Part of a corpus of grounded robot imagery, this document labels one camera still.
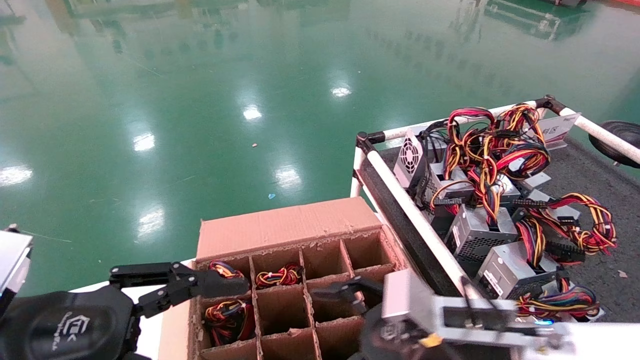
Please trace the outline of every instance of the gray carpet surface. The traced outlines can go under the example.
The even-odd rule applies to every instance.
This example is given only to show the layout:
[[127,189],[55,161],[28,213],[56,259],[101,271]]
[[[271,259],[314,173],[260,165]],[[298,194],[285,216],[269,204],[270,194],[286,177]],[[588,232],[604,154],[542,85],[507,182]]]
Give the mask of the gray carpet surface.
[[[637,236],[640,233],[640,183],[591,149],[571,140],[568,143],[565,148],[551,151],[552,162],[545,172],[552,179],[540,190],[552,197],[579,192],[598,199],[612,213],[618,234],[618,247],[611,250],[610,256],[588,256],[585,263],[568,267],[571,280],[596,293],[607,313],[599,321],[640,322],[637,306],[640,298],[640,243]],[[380,151],[391,169],[398,150]],[[363,171],[374,179],[369,187],[383,186],[372,176],[375,171],[368,161]],[[385,195],[382,201],[392,202],[393,199]],[[580,225],[591,228],[593,222],[588,210],[573,207],[582,212]],[[627,277],[621,277],[619,270]]]

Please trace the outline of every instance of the cardboard divider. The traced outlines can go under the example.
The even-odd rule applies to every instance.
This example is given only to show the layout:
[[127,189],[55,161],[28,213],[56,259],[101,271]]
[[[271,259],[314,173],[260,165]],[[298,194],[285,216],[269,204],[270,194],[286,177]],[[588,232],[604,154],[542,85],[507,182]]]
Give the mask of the cardboard divider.
[[301,248],[307,280],[348,273],[349,259],[343,256],[340,241],[317,241]]
[[351,260],[351,266],[354,269],[391,263],[389,250],[379,237],[380,234],[378,233],[374,236],[359,238],[357,240],[344,241],[344,246]]
[[[249,265],[251,268],[251,278],[255,279],[256,276],[256,272],[255,272],[255,264],[253,263],[253,258],[249,257]],[[262,321],[262,319],[260,318],[260,313],[258,312],[258,294],[256,292],[256,286],[255,286],[255,282],[252,283],[251,285],[251,299],[253,302],[253,313],[255,316],[255,338],[257,339],[257,342],[255,344],[256,347],[256,353],[258,355],[258,358],[261,359],[262,357],[262,329],[260,328],[260,322]]]
[[347,302],[327,301],[313,297],[313,289],[325,288],[333,282],[344,282],[349,278],[351,278],[349,274],[339,274],[307,281],[307,288],[311,294],[311,308],[315,323],[328,322],[339,318],[349,318],[356,315],[351,304]]
[[200,357],[204,360],[258,360],[257,340],[238,341],[222,347],[204,350]]
[[277,272],[288,263],[300,264],[302,261],[297,247],[261,252],[252,255],[251,259],[256,276],[261,272]]
[[276,286],[255,294],[262,336],[310,326],[301,284]]
[[262,360],[316,360],[312,329],[262,338]]
[[320,360],[346,360],[358,352],[363,324],[360,316],[318,324]]
[[[383,284],[385,275],[394,271],[393,264],[376,265],[364,269],[355,270],[356,276],[362,276],[365,279],[373,280]],[[373,294],[364,294],[364,304],[370,309],[382,302],[382,298]]]

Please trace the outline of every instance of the computer power supply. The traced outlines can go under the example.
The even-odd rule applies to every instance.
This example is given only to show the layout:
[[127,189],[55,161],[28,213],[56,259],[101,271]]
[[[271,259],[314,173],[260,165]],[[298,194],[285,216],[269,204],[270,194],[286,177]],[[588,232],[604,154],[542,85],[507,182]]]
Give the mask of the computer power supply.
[[524,242],[496,246],[489,251],[476,281],[492,299],[516,300],[528,293],[537,297],[543,286],[555,281],[558,264],[549,255],[540,259],[538,269],[527,262]]
[[[548,202],[549,200],[551,200],[551,197],[546,193],[541,192],[540,190],[532,189],[529,192],[529,194],[526,196],[526,199]],[[553,216],[556,219],[565,217],[565,218],[573,218],[575,220],[578,220],[578,218],[580,218],[580,211],[573,209],[569,205],[561,206],[557,209],[548,209],[548,210],[551,216]],[[526,214],[527,212],[524,209],[521,209],[521,208],[515,209],[513,211],[511,219],[513,220],[513,222],[518,222]]]
[[445,209],[444,206],[437,206],[431,209],[429,203],[437,193],[437,199],[460,199],[466,202],[474,193],[474,188],[469,183],[458,183],[450,185],[455,181],[467,180],[465,173],[460,167],[454,167],[451,172],[451,179],[444,179],[444,163],[429,164],[429,175],[424,186],[424,193],[421,195],[421,203],[425,206],[423,211],[427,221],[432,228],[443,238],[451,228],[455,215]]
[[476,275],[492,247],[515,241],[519,236],[507,209],[499,209],[497,220],[497,228],[490,229],[484,208],[460,206],[445,237],[445,244],[471,277]]
[[429,139],[423,144],[409,129],[404,136],[394,165],[394,174],[405,189],[415,189],[424,177],[427,163],[442,161],[447,144],[439,139]]

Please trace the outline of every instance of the box compartment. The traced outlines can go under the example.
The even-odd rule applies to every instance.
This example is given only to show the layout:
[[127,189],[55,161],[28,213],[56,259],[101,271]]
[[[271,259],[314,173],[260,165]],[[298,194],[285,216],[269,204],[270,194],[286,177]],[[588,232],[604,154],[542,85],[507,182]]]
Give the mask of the box compartment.
[[347,360],[359,351],[360,330],[364,319],[354,316],[321,323],[316,332],[322,360]]
[[302,284],[258,290],[257,304],[263,336],[310,326]]

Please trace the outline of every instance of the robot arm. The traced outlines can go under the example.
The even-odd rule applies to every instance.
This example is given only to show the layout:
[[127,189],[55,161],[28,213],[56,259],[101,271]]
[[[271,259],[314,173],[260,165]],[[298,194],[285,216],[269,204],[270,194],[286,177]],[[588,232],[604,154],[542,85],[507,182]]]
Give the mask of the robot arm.
[[[30,237],[22,239],[28,240],[21,244],[30,250]],[[3,250],[8,248],[5,243],[0,245]],[[8,252],[2,253],[13,269],[5,274],[7,284],[22,284],[24,277],[15,269],[25,263],[20,260],[25,258],[23,253],[12,252],[11,259]],[[226,297],[249,290],[246,279],[225,279],[215,271],[196,271],[181,263],[115,266],[110,274],[109,285],[87,293],[57,291],[13,298],[4,294],[14,295],[17,288],[3,286],[0,290],[6,304],[4,313],[0,312],[0,359],[146,359],[135,353],[142,316],[149,318],[198,295]],[[159,284],[165,286],[141,296],[137,304],[121,291]]]
[[516,322],[515,309],[511,300],[435,295],[411,270],[402,270],[385,278],[381,319],[424,331],[417,341],[426,348],[464,343],[496,352],[508,349],[513,360],[625,359],[635,352],[631,337],[640,332],[640,324],[539,325]]

